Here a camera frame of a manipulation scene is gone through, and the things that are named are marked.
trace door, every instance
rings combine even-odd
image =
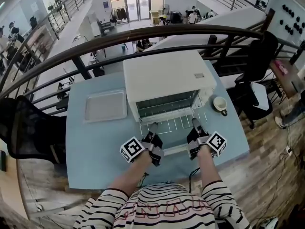
[[[127,0],[129,22],[149,19],[149,0]]]

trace white cup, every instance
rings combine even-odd
[[[223,116],[227,116],[227,101],[223,97],[215,97],[213,100],[213,105],[217,111],[219,111]]]

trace pink object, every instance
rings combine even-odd
[[[279,60],[275,60],[275,65],[277,66],[277,68],[280,70],[280,72],[282,73],[282,75],[287,75],[288,74],[288,70],[285,68],[285,66],[282,64],[281,61]]]

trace striped shirt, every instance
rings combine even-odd
[[[147,185],[130,198],[123,191],[109,188],[97,200],[89,199],[73,226],[74,229],[144,227],[251,228],[222,181],[207,185],[201,197],[175,183]]]

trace wooden floor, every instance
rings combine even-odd
[[[304,201],[305,172],[299,170],[299,159],[284,153],[287,142],[297,157],[300,151],[304,150],[305,119],[285,130],[278,128],[274,122],[274,116],[278,115],[279,110],[288,111],[288,107],[291,109],[295,100],[284,101],[280,106],[274,104],[273,113],[257,121],[254,130],[249,128],[249,122],[242,114],[240,119],[248,139],[250,153],[219,168],[221,178],[231,189],[252,225],[261,217],[269,216],[277,216],[282,223],[284,219],[287,219],[294,205]],[[25,197],[27,199],[47,198],[49,202],[39,203],[44,209],[77,203],[97,195],[91,192],[66,192],[67,178],[54,171],[50,162],[23,160],[21,168],[21,174],[26,178],[22,184]],[[201,188],[196,177],[193,180],[193,188],[194,192],[199,192]],[[49,218],[44,217],[42,221],[37,219],[29,222],[12,212],[0,198],[0,216],[6,218],[9,225],[16,225],[18,229],[37,228],[36,225],[42,225],[46,229],[71,228],[76,215],[81,210],[81,204],[61,215],[56,214]],[[36,211],[35,204],[31,204],[29,209]]]

